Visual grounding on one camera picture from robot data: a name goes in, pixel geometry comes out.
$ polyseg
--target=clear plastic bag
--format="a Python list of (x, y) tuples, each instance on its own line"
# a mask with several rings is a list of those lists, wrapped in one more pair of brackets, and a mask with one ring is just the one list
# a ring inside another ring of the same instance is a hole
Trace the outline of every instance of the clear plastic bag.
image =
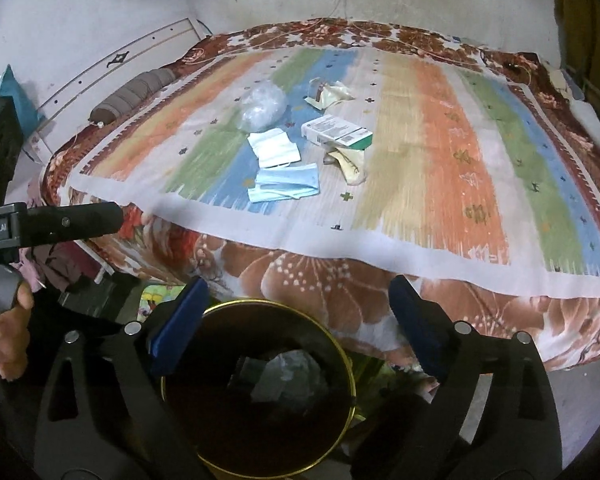
[(238, 128), (259, 133), (269, 130), (286, 111), (286, 94), (271, 81), (263, 81), (240, 99)]

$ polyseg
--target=brown floral sheet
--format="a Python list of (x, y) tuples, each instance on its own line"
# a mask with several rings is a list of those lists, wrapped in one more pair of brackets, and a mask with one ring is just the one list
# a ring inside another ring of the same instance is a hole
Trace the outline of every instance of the brown floral sheet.
[[(372, 46), (432, 57), (477, 72), (487, 67), (510, 81), (529, 85), (600, 191), (600, 150), (571, 115), (568, 102), (555, 91), (537, 56), (468, 44), (458, 47), (453, 42), (440, 34), (398, 25), (320, 19), (261, 25), (213, 36), (168, 67), (178, 76), (186, 76), (218, 55), (297, 45), (344, 49)], [(72, 204), (98, 200), (65, 189), (64, 184), (69, 172), (128, 118), (122, 117), (101, 130), (89, 126), (54, 155), (42, 183), (47, 203), (59, 204), (61, 198)], [(91, 241), (94, 250), (119, 270), (164, 283), (186, 282), (190, 276), (200, 274), (220, 298), (248, 296), (286, 303), (320, 320), (346, 348), (396, 364), (414, 363), (388, 306), (386, 291), (392, 273), (357, 260), (311, 258), (215, 238), (145, 214), (133, 204), (124, 210), (125, 224), (118, 234)], [(452, 319), (467, 320), (481, 333), (511, 337), (517, 330), (527, 330), (548, 369), (600, 358), (600, 299), (520, 298), (455, 280), (411, 279), (423, 298), (436, 301)]]

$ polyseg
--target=finger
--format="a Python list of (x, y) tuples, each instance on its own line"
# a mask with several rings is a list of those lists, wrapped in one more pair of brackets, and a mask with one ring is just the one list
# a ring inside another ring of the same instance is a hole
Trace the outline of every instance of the finger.
[(27, 369), (27, 355), (23, 355), (14, 363), (4, 363), (0, 365), (0, 377), (7, 381), (15, 381), (24, 375)]
[(29, 324), (31, 311), (15, 306), (0, 314), (0, 339), (3, 337), (18, 337)]
[(26, 355), (29, 339), (28, 331), (17, 338), (0, 339), (0, 364), (17, 362)]
[(22, 282), (20, 284), (16, 299), (18, 304), (25, 310), (31, 310), (33, 308), (33, 293), (29, 282)]

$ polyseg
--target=pillow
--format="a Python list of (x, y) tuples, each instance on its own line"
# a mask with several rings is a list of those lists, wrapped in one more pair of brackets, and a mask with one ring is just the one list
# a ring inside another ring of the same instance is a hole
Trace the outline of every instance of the pillow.
[(7, 65), (7, 70), (0, 78), (0, 97), (11, 97), (13, 99), (18, 122), (25, 139), (35, 132), (40, 123), (45, 120), (45, 117), (38, 113), (36, 107), (16, 81), (11, 65)]
[(168, 68), (142, 72), (96, 106), (91, 111), (89, 120), (95, 124), (111, 124), (175, 80), (175, 74)]

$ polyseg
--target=gold rim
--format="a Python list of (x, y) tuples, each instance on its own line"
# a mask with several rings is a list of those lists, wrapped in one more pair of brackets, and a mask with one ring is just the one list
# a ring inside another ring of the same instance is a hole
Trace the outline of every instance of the gold rim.
[[(311, 323), (313, 323), (315, 326), (317, 326), (323, 333), (324, 335), (326, 335), (329, 340), (331, 341), (331, 343), (335, 346), (336, 350), (338, 351), (338, 353), (340, 354), (340, 357), (342, 358), (342, 363), (345, 365), (345, 368), (347, 369), (347, 377), (349, 378), (349, 391), (351, 393), (351, 397), (353, 399), (356, 399), (356, 380), (354, 378), (353, 375), (353, 370), (351, 368), (351, 363), (349, 361), (349, 356), (347, 356), (347, 354), (345, 353), (345, 351), (342, 349), (342, 346), (340, 346), (340, 343), (338, 343), (337, 339), (334, 338), (333, 334), (331, 332), (329, 332), (325, 327), (323, 327), (318, 321), (316, 321), (313, 317), (309, 316), (308, 314), (305, 314), (304, 312), (300, 312), (299, 310), (292, 308), (288, 305), (282, 304), (282, 303), (277, 303), (275, 301), (269, 301), (269, 300), (233, 300), (233, 301), (227, 301), (226, 303), (220, 303), (217, 304), (215, 306), (212, 306), (210, 308), (208, 308), (207, 310), (205, 310), (205, 313), (203, 314), (203, 317), (205, 317), (207, 314), (209, 314), (210, 312), (213, 312), (215, 310), (220, 310), (221, 308), (225, 308), (228, 306), (232, 306), (235, 304), (241, 304), (241, 303), (261, 303), (261, 304), (268, 304), (271, 306), (276, 306), (278, 308), (283, 308), (285, 310), (290, 310), (295, 314), (298, 314), (298, 316), (300, 317), (304, 317), (306, 320), (310, 321)], [(168, 404), (167, 401), (167, 391), (166, 391), (166, 378), (165, 377), (161, 377), (160, 378), (160, 394), (162, 395), (162, 400), (164, 402), (166, 402)], [(333, 443), (333, 446), (331, 446), (329, 448), (329, 450), (322, 455), (318, 460), (315, 460), (312, 464), (303, 467), (302, 469), (299, 469), (297, 471), (294, 472), (290, 472), (290, 473), (285, 473), (283, 475), (278, 475), (278, 476), (245, 476), (245, 475), (240, 475), (237, 473), (234, 473), (232, 471), (228, 471), (227, 469), (222, 469), (221, 467), (218, 467), (216, 464), (209, 462), (209, 460), (207, 460), (206, 458), (204, 458), (203, 456), (200, 455), (200, 453), (198, 453), (198, 457), (200, 460), (202, 460), (202, 462), (204, 462), (205, 464), (213, 467), (214, 469), (221, 471), (222, 473), (226, 473), (228, 475), (232, 475), (238, 478), (248, 478), (251, 480), (278, 480), (281, 478), (287, 478), (289, 476), (294, 476), (294, 475), (299, 475), (301, 473), (304, 473), (305, 471), (308, 471), (309, 469), (311, 469), (312, 467), (318, 465), (320, 462), (322, 462), (325, 458), (328, 457), (328, 455), (331, 453), (331, 451), (333, 451), (334, 449), (336, 449), (337, 445), (342, 441), (343, 437), (345, 436), (345, 434), (347, 433), (347, 430), (349, 429), (349, 426), (351, 425), (351, 421), (353, 420), (353, 417), (355, 416), (356, 413), (356, 407), (355, 407), (355, 402), (352, 403), (352, 406), (349, 409), (349, 416), (347, 417), (347, 421), (344, 425), (344, 428), (342, 429), (342, 432), (340, 433), (340, 435), (338, 436), (338, 438), (336, 439), (336, 441)]]

